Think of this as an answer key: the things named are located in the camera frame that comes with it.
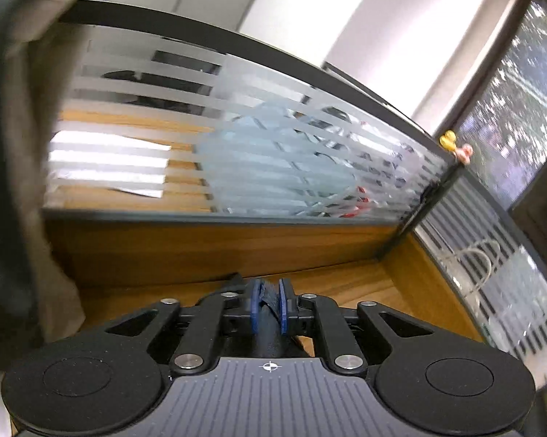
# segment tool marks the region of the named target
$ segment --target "beige curtain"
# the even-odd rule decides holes
[[[79,294],[51,257],[41,207],[48,142],[85,28],[56,23],[76,0],[28,0],[10,32],[3,80],[3,133],[10,188],[34,273],[40,325],[47,341],[75,333],[85,315]]]

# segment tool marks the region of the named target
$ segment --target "beige cloth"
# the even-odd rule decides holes
[[[85,28],[54,23],[75,0],[29,0],[6,51],[3,133],[10,188],[34,274],[46,341],[75,333],[85,315],[79,293],[51,257],[41,217],[48,142],[60,103],[86,43]]]

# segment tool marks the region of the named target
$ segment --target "metal screw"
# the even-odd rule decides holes
[[[184,353],[174,358],[174,364],[184,369],[194,369],[201,366],[203,363],[202,357],[193,353]]]
[[[340,355],[334,360],[336,366],[344,369],[355,369],[363,365],[363,359],[356,355]]]

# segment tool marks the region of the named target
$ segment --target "window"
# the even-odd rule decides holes
[[[547,160],[547,0],[528,0],[484,90],[455,125],[470,168],[508,209]]]

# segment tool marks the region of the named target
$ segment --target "gray ribbed panel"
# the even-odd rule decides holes
[[[115,437],[423,437],[387,412],[361,378],[334,375],[319,358],[221,358],[178,378],[162,403]],[[509,432],[506,436],[515,437]]]
[[[79,186],[74,200],[88,198],[90,190],[93,199],[102,199],[102,188],[167,194],[177,214],[347,215],[396,224],[448,167],[382,120],[300,80],[125,29],[94,28],[63,109],[76,115],[65,115],[55,131],[145,139],[172,149],[55,138],[51,207],[64,207],[66,193]],[[105,161],[103,154],[123,161]],[[165,164],[134,166],[130,156]],[[167,177],[150,181],[152,172]],[[150,210],[155,200],[145,200]],[[114,196],[115,208],[122,201]],[[125,203],[128,210],[130,201]]]
[[[542,386],[547,375],[547,281],[526,248],[494,208],[461,178],[429,212],[417,233],[439,260],[488,342],[523,360]],[[482,240],[477,248],[491,259],[493,273],[473,253],[449,258]]]

